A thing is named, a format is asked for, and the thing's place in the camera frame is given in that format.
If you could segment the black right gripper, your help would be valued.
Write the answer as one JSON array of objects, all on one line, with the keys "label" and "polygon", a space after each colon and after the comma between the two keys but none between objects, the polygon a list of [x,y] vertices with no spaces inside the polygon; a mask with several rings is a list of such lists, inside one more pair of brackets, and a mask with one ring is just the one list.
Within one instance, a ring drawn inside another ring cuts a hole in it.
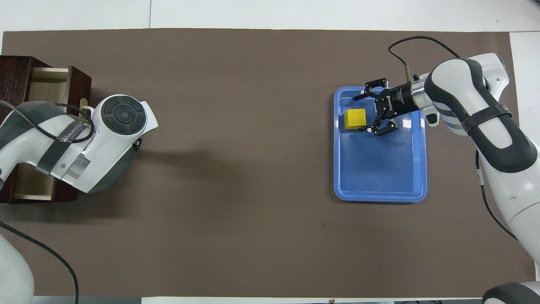
[{"label": "black right gripper", "polygon": [[[370,125],[358,128],[360,132],[369,132],[375,136],[384,136],[397,131],[399,127],[393,120],[397,116],[419,111],[420,108],[413,100],[411,92],[412,83],[389,89],[389,80],[380,78],[368,81],[359,95],[353,97],[354,101],[372,98],[375,101],[376,117]],[[374,89],[381,88],[381,92],[376,94]]]}]

